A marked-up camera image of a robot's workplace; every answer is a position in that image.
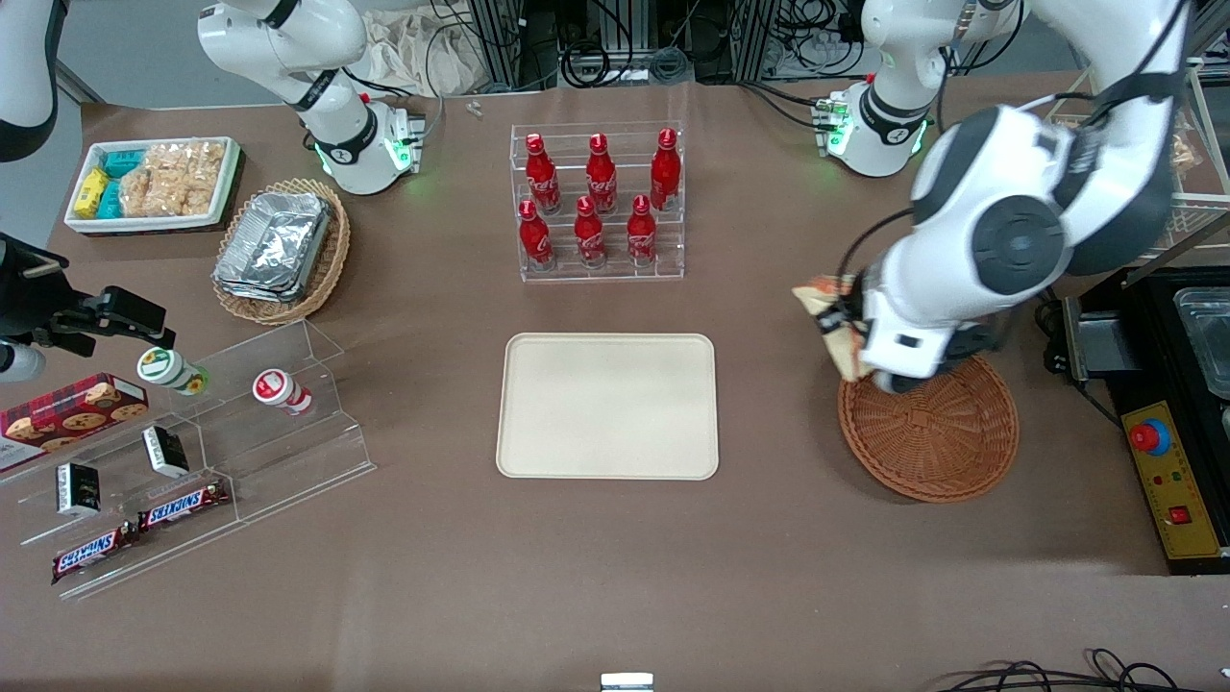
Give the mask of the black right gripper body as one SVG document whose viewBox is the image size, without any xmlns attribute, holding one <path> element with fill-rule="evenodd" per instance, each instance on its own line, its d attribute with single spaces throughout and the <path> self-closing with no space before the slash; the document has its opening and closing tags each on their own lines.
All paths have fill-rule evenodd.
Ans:
<svg viewBox="0 0 1230 692">
<path fill-rule="evenodd" d="M 1 234 L 1 336 L 31 334 L 76 304 L 69 259 Z"/>
</svg>

